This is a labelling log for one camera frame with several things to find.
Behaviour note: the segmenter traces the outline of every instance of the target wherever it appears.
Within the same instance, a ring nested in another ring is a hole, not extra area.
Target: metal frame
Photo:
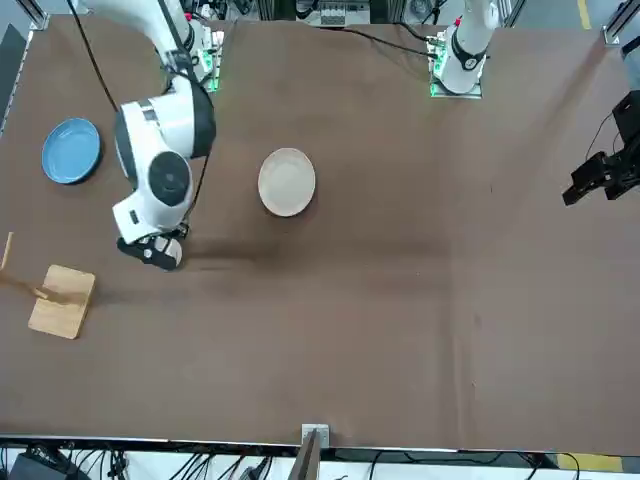
[[[504,2],[503,4],[503,10],[500,12],[501,16],[504,14],[505,16],[504,18],[504,22],[503,22],[503,27],[508,27],[508,28],[512,28],[515,23],[516,20],[518,20],[518,17],[520,16],[520,13],[522,12],[522,7],[524,7],[524,4],[526,3],[526,0],[514,0],[515,4],[511,1],[511,0],[501,0],[501,2]]]
[[[614,14],[611,15],[607,24],[602,28],[604,41],[607,45],[618,45],[620,43],[618,35],[622,32],[622,29],[633,20],[638,10],[640,10],[640,0],[627,0],[618,7]]]
[[[24,13],[31,19],[31,30],[45,30],[49,25],[49,14],[36,0],[16,0]]]
[[[7,119],[9,118],[9,111],[11,110],[11,105],[13,104],[13,98],[15,97],[16,90],[18,89],[18,82],[20,81],[20,74],[22,73],[22,68],[24,67],[24,62],[27,59],[27,52],[29,51],[29,46],[31,45],[31,39],[33,38],[33,31],[30,31],[27,35],[27,43],[24,47],[24,52],[22,54],[22,60],[20,60],[20,67],[18,68],[18,73],[16,73],[16,79],[13,82],[13,88],[11,89],[11,95],[9,96],[9,102],[7,103],[7,108],[4,111],[4,115],[2,116],[2,121],[0,121],[0,137],[4,133],[4,128],[7,124]]]
[[[531,465],[523,459],[527,453],[534,465],[541,469],[557,470],[558,466],[542,452],[452,450],[438,448],[394,447],[329,447],[319,443],[320,461],[364,462],[376,460],[378,464],[466,465],[480,464],[497,468]],[[197,440],[163,440],[117,437],[66,437],[38,435],[10,435],[0,433],[0,447],[26,448],[41,446],[58,450],[111,450],[145,452],[215,453],[219,455],[246,455],[258,457],[294,458],[300,445],[233,443]]]

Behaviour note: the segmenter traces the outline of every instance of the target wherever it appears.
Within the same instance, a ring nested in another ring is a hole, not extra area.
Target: white plate
[[[316,172],[300,150],[281,148],[262,163],[258,192],[267,209],[279,217],[304,210],[316,189]]]

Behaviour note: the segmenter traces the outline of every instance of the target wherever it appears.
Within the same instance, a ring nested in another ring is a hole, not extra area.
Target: wooden stick
[[[37,289],[36,287],[29,285],[27,282],[23,282],[20,280],[16,280],[15,278],[11,278],[2,270],[0,270],[0,283],[11,285],[12,287],[22,290],[35,297],[42,298],[43,300],[47,300],[49,298],[49,295],[47,293]]]
[[[15,278],[10,277],[6,273],[4,273],[4,267],[7,266],[7,261],[9,260],[9,252],[11,251],[11,240],[13,240],[13,232],[9,232],[7,243],[5,243],[4,245],[4,255],[2,256],[2,262],[0,263],[0,283],[11,285],[12,287],[27,292],[37,298],[47,300],[49,298],[48,293],[29,285],[27,282],[16,280]]]
[[[2,256],[2,263],[0,264],[0,271],[4,270],[4,267],[7,265],[7,260],[9,260],[9,251],[11,250],[11,240],[13,239],[13,232],[9,232],[9,236],[7,237],[7,243],[4,245],[4,255]]]

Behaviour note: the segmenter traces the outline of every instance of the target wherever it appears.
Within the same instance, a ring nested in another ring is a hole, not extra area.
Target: blue plate
[[[100,135],[89,120],[69,118],[58,125],[42,147],[42,168],[54,182],[86,179],[100,158]]]

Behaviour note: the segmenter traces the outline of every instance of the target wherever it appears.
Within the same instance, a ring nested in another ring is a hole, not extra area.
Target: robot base
[[[427,44],[427,52],[435,53],[438,58],[429,59],[429,73],[430,73],[430,81],[429,81],[429,95],[433,98],[440,97],[456,97],[456,98],[470,98],[474,100],[479,100],[482,98],[482,67],[480,67],[480,71],[478,72],[478,81],[474,85],[474,87],[468,91],[467,93],[459,94],[453,93],[442,84],[439,80],[439,74],[444,68],[445,63],[449,60],[448,52],[447,52],[447,32],[438,32],[436,36],[436,41]]]

